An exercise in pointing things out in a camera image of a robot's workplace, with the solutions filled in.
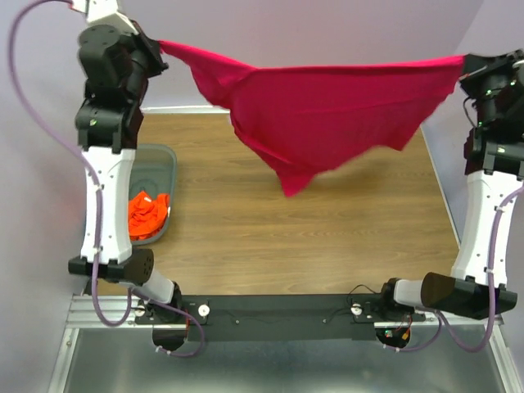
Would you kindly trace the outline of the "pink t-shirt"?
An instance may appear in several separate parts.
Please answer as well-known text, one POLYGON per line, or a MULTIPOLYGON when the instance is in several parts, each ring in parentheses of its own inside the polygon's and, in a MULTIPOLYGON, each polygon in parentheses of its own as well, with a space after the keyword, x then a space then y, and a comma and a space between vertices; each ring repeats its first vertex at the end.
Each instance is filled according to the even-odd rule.
POLYGON ((278 176, 287 197, 374 147, 400 151, 454 91, 462 55, 384 65, 260 68, 181 43, 200 94, 230 114, 238 139, 278 176))

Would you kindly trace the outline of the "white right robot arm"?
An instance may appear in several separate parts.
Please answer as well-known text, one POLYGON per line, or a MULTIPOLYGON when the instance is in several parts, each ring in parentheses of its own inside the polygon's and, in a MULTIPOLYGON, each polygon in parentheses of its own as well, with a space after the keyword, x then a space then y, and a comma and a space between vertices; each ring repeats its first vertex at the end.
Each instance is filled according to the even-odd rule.
POLYGON ((376 304, 388 321, 418 307, 481 320, 517 304, 507 288, 506 249, 523 186, 523 51, 468 54, 459 83, 477 117, 463 148, 468 206, 458 256, 448 275, 386 282, 376 304))

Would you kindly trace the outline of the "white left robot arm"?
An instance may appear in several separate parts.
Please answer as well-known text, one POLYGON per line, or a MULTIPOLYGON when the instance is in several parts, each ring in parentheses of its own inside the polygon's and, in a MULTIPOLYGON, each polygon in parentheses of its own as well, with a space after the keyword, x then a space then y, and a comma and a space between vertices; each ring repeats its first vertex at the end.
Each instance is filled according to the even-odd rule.
POLYGON ((78 256, 68 271, 119 283, 155 301, 163 323, 181 315, 179 286, 154 267, 149 249, 129 237, 128 199, 142 125, 140 109, 148 80, 167 69, 158 42, 144 33, 125 34, 112 25, 88 27, 79 36, 79 62, 86 75, 84 101, 75 117, 86 169, 86 225, 78 256))

